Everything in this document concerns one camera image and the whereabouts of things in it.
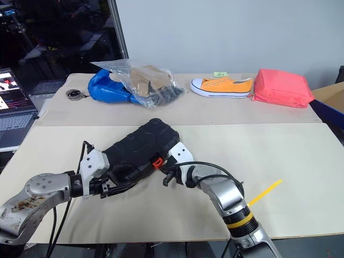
blue glove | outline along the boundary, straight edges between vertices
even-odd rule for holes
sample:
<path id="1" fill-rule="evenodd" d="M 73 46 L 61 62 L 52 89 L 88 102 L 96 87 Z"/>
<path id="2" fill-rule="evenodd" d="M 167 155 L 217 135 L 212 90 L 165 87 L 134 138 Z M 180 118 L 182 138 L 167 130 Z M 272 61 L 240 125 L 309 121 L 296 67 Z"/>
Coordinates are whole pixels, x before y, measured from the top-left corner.
<path id="1" fill-rule="evenodd" d="M 132 102 L 140 104 L 124 85 L 110 79 L 110 72 L 102 69 L 88 83 L 88 92 L 96 101 L 105 103 Z"/>

laptop screen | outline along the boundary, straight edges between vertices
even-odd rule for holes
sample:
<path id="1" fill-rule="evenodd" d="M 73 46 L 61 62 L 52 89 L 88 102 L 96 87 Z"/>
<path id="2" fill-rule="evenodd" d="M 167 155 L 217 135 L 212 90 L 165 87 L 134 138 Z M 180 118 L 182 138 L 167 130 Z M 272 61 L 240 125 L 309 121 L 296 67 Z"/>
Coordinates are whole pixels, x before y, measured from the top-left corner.
<path id="1" fill-rule="evenodd" d="M 35 110 L 11 70 L 0 70 L 0 114 Z"/>

cardboard box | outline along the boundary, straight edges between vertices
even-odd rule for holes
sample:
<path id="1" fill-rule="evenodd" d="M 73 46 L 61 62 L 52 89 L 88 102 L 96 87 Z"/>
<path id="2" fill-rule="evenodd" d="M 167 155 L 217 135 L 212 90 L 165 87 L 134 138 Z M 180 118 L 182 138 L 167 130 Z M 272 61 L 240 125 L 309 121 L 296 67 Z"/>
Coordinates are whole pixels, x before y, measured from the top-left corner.
<path id="1" fill-rule="evenodd" d="M 344 130 L 344 82 L 312 92 L 316 99 L 310 104 L 320 119 Z"/>

laptop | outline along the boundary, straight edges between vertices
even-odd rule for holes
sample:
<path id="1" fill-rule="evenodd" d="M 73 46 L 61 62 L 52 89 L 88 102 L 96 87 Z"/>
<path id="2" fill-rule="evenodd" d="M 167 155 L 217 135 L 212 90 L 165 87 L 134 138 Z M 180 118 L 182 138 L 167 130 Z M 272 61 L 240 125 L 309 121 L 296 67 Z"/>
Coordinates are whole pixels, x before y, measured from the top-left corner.
<path id="1" fill-rule="evenodd" d="M 37 114 L 12 70 L 0 69 L 0 148 L 19 146 Z"/>

yellow tape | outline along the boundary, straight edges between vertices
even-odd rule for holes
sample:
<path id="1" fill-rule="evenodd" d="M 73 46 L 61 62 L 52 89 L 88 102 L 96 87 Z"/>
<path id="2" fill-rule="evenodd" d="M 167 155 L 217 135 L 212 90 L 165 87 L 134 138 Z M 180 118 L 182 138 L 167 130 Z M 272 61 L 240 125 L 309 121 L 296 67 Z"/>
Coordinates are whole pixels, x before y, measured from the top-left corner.
<path id="1" fill-rule="evenodd" d="M 227 227 L 228 228 L 240 227 L 240 226 L 248 223 L 252 218 L 253 218 L 253 213 L 250 212 L 249 215 L 247 215 L 247 217 L 245 219 L 242 219 L 241 221 L 238 221 L 238 222 L 233 223 L 233 224 L 227 224 Z"/>
<path id="2" fill-rule="evenodd" d="M 256 202 L 258 202 L 261 198 L 263 198 L 265 195 L 267 195 L 269 192 L 271 192 L 276 186 L 278 186 L 282 182 L 282 179 L 278 180 L 277 182 L 273 183 L 271 186 L 269 186 L 264 192 L 262 192 L 260 195 L 255 197 L 253 200 L 251 200 L 247 206 L 252 206 Z"/>

